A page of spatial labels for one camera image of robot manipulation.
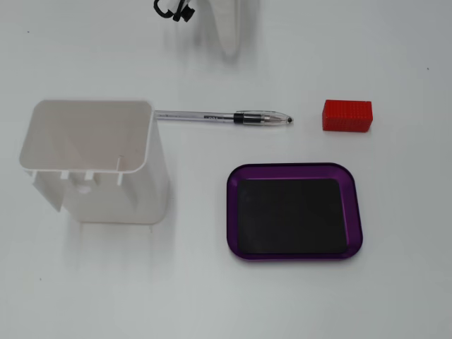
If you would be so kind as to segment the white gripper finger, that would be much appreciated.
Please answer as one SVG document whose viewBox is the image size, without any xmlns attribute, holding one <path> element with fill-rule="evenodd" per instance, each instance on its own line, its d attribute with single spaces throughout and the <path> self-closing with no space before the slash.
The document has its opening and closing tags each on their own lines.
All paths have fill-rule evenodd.
<svg viewBox="0 0 452 339">
<path fill-rule="evenodd" d="M 222 50 L 226 59 L 233 59 L 238 55 L 241 37 L 240 0 L 210 0 L 215 26 Z"/>
</svg>

